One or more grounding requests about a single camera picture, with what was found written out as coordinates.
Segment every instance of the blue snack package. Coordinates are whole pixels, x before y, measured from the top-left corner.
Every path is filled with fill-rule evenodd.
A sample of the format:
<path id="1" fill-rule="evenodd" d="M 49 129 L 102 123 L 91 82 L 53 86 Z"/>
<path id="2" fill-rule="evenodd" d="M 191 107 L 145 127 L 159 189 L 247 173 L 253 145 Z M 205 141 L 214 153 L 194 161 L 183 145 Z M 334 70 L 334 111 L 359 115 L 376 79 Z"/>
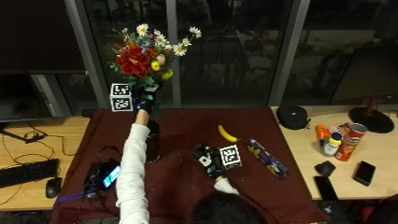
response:
<path id="1" fill-rule="evenodd" d="M 278 159 L 270 153 L 267 153 L 267 151 L 254 138 L 249 139 L 247 149 L 253 153 L 253 155 L 259 159 L 259 161 L 264 164 L 266 168 L 271 171 L 274 176 L 278 179 L 283 179 L 287 174 L 287 168 L 278 161 Z"/>

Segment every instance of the hand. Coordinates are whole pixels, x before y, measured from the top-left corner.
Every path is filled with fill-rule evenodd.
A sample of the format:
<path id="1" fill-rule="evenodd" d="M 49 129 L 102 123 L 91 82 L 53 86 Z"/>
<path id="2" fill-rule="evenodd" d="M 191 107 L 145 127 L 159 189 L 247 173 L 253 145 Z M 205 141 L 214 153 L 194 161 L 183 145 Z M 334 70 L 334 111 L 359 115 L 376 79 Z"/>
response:
<path id="1" fill-rule="evenodd" d="M 203 172 L 213 178 L 218 179 L 223 175 L 223 166 L 218 149 L 203 144 L 195 146 L 193 157 L 202 165 Z"/>
<path id="2" fill-rule="evenodd" d="M 145 110 L 146 113 L 150 114 L 159 90 L 161 84 L 154 84 L 147 87 L 141 87 L 138 92 L 134 92 L 134 108 L 137 110 Z"/>

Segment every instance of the chair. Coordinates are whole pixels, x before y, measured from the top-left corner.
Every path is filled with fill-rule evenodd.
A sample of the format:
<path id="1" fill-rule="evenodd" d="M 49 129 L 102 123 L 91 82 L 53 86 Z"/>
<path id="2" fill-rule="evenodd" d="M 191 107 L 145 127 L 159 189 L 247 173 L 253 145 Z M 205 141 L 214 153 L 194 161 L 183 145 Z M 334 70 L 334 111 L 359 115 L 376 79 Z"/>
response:
<path id="1" fill-rule="evenodd" d="M 359 210 L 363 224 L 398 224 L 398 194 L 376 204 L 366 204 Z"/>

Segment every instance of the keyboard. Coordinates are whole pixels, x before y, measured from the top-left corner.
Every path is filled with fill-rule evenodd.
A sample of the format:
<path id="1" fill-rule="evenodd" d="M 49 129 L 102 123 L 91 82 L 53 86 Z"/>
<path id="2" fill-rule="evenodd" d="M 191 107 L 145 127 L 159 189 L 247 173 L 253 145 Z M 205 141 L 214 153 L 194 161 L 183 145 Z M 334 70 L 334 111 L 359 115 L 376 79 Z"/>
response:
<path id="1" fill-rule="evenodd" d="M 60 160 L 36 161 L 0 169 L 0 188 L 57 176 Z"/>

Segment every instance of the computer mouse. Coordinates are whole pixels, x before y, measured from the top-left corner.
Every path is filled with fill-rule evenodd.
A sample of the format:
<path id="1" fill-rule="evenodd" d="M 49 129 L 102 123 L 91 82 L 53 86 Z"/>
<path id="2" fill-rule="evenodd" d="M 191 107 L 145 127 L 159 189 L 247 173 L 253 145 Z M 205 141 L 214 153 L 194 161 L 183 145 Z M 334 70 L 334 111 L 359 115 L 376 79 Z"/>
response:
<path id="1" fill-rule="evenodd" d="M 61 177 L 53 177 L 48 180 L 46 183 L 46 197 L 54 198 L 60 191 L 61 191 L 61 183 L 62 183 L 62 178 Z"/>

